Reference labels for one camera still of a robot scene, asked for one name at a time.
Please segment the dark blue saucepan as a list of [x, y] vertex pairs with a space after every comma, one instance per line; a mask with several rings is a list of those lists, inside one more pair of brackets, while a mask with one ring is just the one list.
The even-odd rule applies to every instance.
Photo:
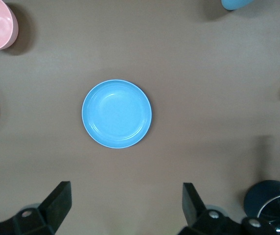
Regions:
[[280, 181], [265, 180], [251, 186], [244, 197], [244, 211], [248, 217], [258, 217], [262, 205], [280, 195]]

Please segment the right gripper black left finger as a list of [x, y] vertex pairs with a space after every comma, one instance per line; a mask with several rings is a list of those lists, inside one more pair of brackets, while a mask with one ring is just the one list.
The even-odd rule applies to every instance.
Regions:
[[0, 235], [55, 235], [71, 209], [71, 183], [62, 181], [37, 207], [0, 223]]

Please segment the blue plastic cup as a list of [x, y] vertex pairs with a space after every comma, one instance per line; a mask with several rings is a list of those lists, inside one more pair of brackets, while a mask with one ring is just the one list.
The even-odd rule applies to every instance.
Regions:
[[254, 0], [221, 0], [222, 6], [229, 11], [237, 10], [242, 8]]

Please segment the blue plate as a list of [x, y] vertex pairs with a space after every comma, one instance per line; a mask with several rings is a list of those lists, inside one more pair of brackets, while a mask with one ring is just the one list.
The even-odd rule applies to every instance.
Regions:
[[147, 95], [135, 84], [119, 79], [101, 82], [86, 95], [82, 122], [98, 144], [122, 149], [141, 141], [152, 122]]

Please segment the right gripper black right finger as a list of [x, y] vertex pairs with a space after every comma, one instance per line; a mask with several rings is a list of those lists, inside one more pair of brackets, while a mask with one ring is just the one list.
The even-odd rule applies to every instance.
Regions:
[[215, 209], [207, 209], [192, 183], [183, 183], [182, 209], [187, 221], [179, 235], [243, 235], [241, 225]]

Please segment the brown table cover cloth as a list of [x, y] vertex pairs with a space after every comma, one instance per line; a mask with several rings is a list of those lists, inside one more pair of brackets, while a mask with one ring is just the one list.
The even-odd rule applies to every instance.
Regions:
[[[182, 184], [235, 221], [280, 180], [280, 0], [5, 0], [0, 51], [0, 220], [70, 181], [57, 235], [176, 235]], [[109, 79], [139, 86], [153, 118], [124, 149], [86, 132], [82, 103]]]

